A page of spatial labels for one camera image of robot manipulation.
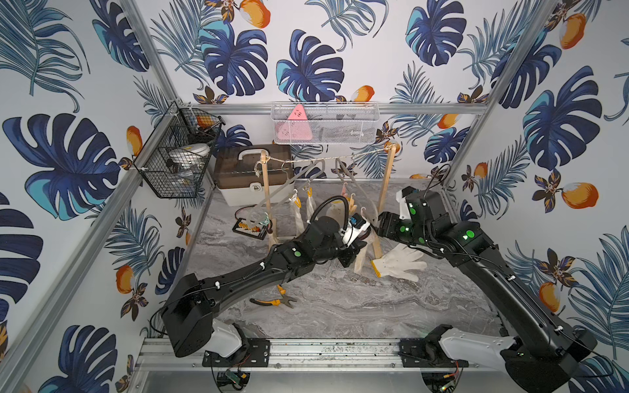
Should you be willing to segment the beige glove yellow cuff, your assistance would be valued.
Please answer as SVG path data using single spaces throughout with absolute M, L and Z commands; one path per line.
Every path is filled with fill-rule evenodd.
M 341 229 L 345 227 L 345 206 L 349 206 L 349 200 L 345 196 L 339 196 L 336 200 L 329 203 L 326 216 L 335 219 Z

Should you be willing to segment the white glove yellow cuff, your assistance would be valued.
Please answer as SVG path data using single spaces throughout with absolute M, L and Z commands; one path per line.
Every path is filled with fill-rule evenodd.
M 304 232 L 305 226 L 301 215 L 301 199 L 298 196 L 298 191 L 295 189 L 293 195 L 289 198 L 289 205 L 293 214 L 293 219 L 296 225 L 296 234 L 300 235 Z

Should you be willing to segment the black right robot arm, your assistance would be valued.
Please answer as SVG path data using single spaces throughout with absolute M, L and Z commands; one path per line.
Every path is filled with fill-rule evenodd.
M 506 373 L 527 392 L 553 392 L 582 377 L 581 363 L 597 345 L 594 335 L 545 306 L 479 223 L 453 223 L 442 198 L 429 190 L 403 188 L 399 205 L 397 213 L 380 213 L 378 235 L 447 260 L 483 291 L 509 327 L 509 336 L 491 337 L 441 325 L 427 337 L 437 351 Z

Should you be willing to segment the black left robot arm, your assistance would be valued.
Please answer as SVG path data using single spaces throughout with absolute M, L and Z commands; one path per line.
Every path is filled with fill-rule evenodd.
M 253 264 L 214 278 L 198 278 L 194 273 L 180 278 L 160 310 L 175 357 L 204 350 L 224 359 L 242 358 L 249 349 L 242 329 L 214 318 L 261 289 L 310 273 L 319 263 L 337 259 L 349 265 L 366 246 L 359 237 L 369 228 L 359 214 L 350 217 L 344 229 L 324 216 L 293 240 L 271 247 L 265 258 Z

